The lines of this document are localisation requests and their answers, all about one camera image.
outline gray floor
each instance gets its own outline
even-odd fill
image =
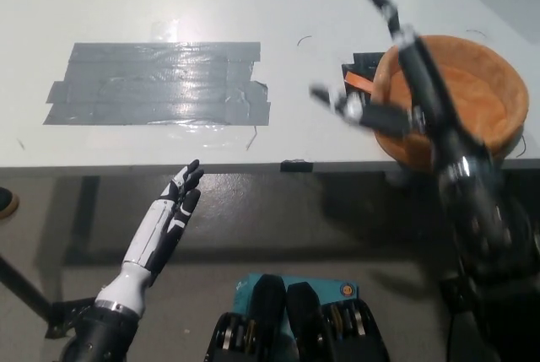
[[[527,192],[536,186],[531,174],[512,178]],[[95,295],[118,272],[168,179],[101,178],[95,212],[88,197],[79,198],[79,178],[0,181],[21,197],[20,210],[0,224],[0,251],[51,299]],[[437,280],[454,262],[429,183],[416,187],[414,199],[381,174],[208,175],[201,190],[173,260],[148,292],[130,361],[202,361],[236,282],[249,272],[356,281],[392,360],[445,360],[449,316]],[[75,220],[77,208],[83,217]],[[0,287],[0,360],[54,360],[63,342],[44,340],[44,331]],[[452,360],[494,360],[467,316],[454,339]]]

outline robotic hand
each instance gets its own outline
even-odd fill
[[[460,277],[441,284],[452,313],[472,311],[504,360],[540,360],[540,240],[527,212],[505,191],[487,148],[462,125],[427,46],[399,24],[390,0],[370,0],[385,18],[411,89],[413,112],[364,105],[351,94],[311,94],[347,122],[391,137],[421,132],[431,142],[441,203],[454,232]],[[390,123],[405,124],[395,131]]]
[[[126,353],[144,313],[144,296],[176,248],[201,196],[204,171],[195,160],[152,203],[127,249],[118,276],[74,323],[62,362],[115,362]]]

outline wire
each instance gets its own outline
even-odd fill
[[[520,158],[527,151],[527,142],[525,141],[525,136],[522,134],[521,139],[523,140],[523,151],[521,151],[516,158]]]
[[[454,332],[454,319],[456,317],[452,315],[450,318],[450,326],[448,327],[448,337],[446,338],[446,362],[450,362],[450,355],[452,351],[452,333]]]

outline orange bowl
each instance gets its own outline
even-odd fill
[[[486,46],[448,35],[422,37],[434,58],[465,128],[482,139],[495,157],[520,131],[527,117],[529,95],[517,71]],[[371,99],[410,109],[411,93],[394,46],[375,73]],[[429,140],[419,134],[389,138],[375,134],[394,159],[415,170],[431,170]]]

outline duct tape strip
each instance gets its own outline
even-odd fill
[[[197,124],[259,126],[268,124],[270,103],[246,109],[227,103],[56,103],[45,120],[48,125],[124,126]]]
[[[153,62],[179,64],[212,61],[261,60],[261,43],[76,43],[70,62]]]
[[[267,103],[267,86],[258,82],[133,82],[112,80],[76,83],[55,82],[47,103]]]
[[[151,62],[70,62],[64,81],[108,82],[110,80],[183,82],[219,80],[246,82],[251,78],[253,62],[208,62],[157,65]]]

